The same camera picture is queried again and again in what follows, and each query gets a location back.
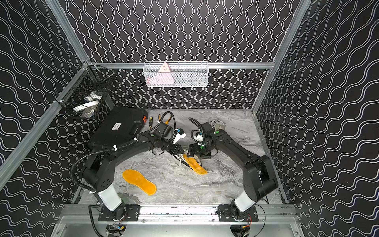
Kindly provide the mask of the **black white sneaker with laces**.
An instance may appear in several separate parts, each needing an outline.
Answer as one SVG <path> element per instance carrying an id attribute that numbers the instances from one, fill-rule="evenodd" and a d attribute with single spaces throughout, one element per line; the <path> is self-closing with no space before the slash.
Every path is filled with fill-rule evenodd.
<path id="1" fill-rule="evenodd" d="M 186 154 L 175 155 L 174 158 L 179 162 L 180 165 L 184 165 L 186 168 L 190 170 L 194 170 L 194 168 L 202 167 L 201 161 L 198 157 L 187 158 Z"/>

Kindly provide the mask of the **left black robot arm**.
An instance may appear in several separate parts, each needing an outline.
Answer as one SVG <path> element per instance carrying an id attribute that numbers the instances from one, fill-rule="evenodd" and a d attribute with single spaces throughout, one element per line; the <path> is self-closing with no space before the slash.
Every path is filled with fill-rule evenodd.
<path id="1" fill-rule="evenodd" d="M 115 168 L 127 159 L 155 148 L 173 156 L 184 153 L 184 149 L 178 143 L 150 132 L 143 132 L 138 138 L 121 146 L 101 151 L 100 153 L 105 155 L 99 161 L 96 161 L 96 154 L 90 155 L 83 169 L 83 178 L 109 211 L 118 210 L 122 206 L 122 200 L 113 185 Z"/>

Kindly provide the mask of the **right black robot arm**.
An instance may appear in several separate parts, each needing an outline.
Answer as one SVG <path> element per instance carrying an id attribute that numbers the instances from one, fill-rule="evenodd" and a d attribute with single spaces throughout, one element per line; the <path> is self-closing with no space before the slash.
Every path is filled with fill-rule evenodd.
<path id="1" fill-rule="evenodd" d="M 187 156 L 210 158 L 213 150 L 226 154 L 243 172 L 243 192 L 231 203 L 236 211 L 245 212 L 278 188 L 270 158 L 248 151 L 223 130 L 205 133 L 201 143 L 195 142 L 189 146 Z"/>

